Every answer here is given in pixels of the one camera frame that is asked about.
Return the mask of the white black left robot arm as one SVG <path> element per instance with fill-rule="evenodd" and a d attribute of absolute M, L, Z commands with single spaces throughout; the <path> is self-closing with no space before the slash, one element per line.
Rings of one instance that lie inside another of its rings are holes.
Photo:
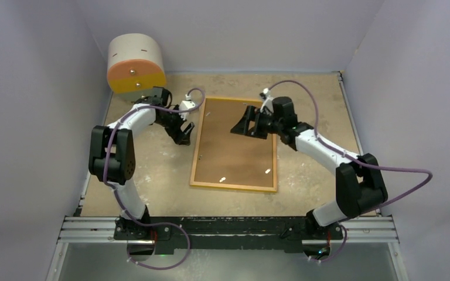
<path fill-rule="evenodd" d="M 148 209 L 139 198 L 133 181 L 136 169 L 134 138 L 148 126 L 157 124 L 177 145 L 190 145 L 195 127 L 188 115 L 199 109 L 187 93 L 179 104 L 173 104 L 172 93 L 163 87 L 153 87 L 134 101 L 131 109 L 107 126 L 95 126 L 91 131 L 88 170 L 110 188 L 121 209 L 121 218 L 131 220 L 128 231 L 136 239 L 151 233 Z"/>

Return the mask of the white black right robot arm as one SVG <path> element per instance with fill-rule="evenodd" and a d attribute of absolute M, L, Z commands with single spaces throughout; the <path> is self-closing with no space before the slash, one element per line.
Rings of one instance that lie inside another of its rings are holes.
<path fill-rule="evenodd" d="M 377 159 L 370 153 L 334 152 L 330 141 L 316 135 L 314 127 L 298 121 L 289 97 L 268 97 L 261 107 L 247 106 L 231 133 L 266 139 L 276 134 L 281 142 L 315 159 L 336 179 L 335 199 L 306 214 L 305 229 L 312 238 L 327 233 L 329 225 L 358 217 L 388 199 L 381 171 L 372 169 Z"/>

